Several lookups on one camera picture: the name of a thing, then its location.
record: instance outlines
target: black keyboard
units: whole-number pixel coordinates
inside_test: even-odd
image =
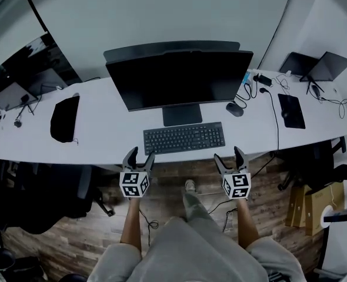
[[[144,130],[145,155],[225,146],[222,123],[200,123]]]

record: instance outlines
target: cardboard box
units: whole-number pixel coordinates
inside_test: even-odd
[[[291,187],[289,209],[287,210],[287,216],[286,216],[286,220],[285,220],[285,225],[288,227],[292,227],[292,223],[293,223],[293,215],[295,212],[297,190],[298,190],[298,187],[295,187],[295,186]]]
[[[333,183],[317,192],[307,193],[305,196],[306,235],[313,236],[323,229],[321,227],[321,215],[328,205],[332,206],[334,210],[345,208],[343,183]]]
[[[298,187],[296,191],[295,212],[293,216],[294,227],[306,226],[306,213],[305,213],[305,194],[310,191],[311,188],[307,185]]]

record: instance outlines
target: white sneaker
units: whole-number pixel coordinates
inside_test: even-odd
[[[186,180],[185,182],[185,191],[193,191],[196,192],[196,184],[193,180]]]

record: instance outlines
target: desk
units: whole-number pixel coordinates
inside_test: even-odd
[[[259,71],[273,78],[277,72]],[[281,116],[277,94],[283,93],[275,82],[269,88],[279,125],[280,149],[320,142],[347,135],[347,110],[344,119],[338,115],[338,105],[320,104],[310,94],[306,95],[307,83],[297,77],[286,78],[290,94],[299,98],[306,129],[286,128]],[[334,91],[333,82],[321,83],[327,99],[342,100]],[[79,93],[76,118],[75,142],[60,143],[51,138],[51,116],[56,103]],[[246,97],[243,87],[239,93]],[[156,162],[177,162],[210,159],[214,153],[221,157],[232,156],[237,145],[244,153],[253,154],[277,149],[277,130],[270,96],[259,93],[256,99],[247,102],[242,117],[234,117],[226,111],[226,102],[201,105],[203,122],[218,122],[223,125],[225,147],[190,152],[157,155]],[[111,78],[73,84],[64,90],[43,95],[35,110],[35,116],[26,110],[21,117],[22,127],[14,126],[19,110],[10,110],[0,122],[0,159],[20,162],[63,164],[120,164],[128,151],[139,147],[137,162],[145,161],[142,131],[163,127],[161,109],[129,112]]]

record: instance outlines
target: gray shirt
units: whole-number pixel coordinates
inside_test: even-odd
[[[297,259],[270,238],[261,238],[244,250],[209,220],[188,224],[173,218],[143,259],[129,244],[109,246],[88,281],[247,282],[268,281],[273,273],[306,281]]]

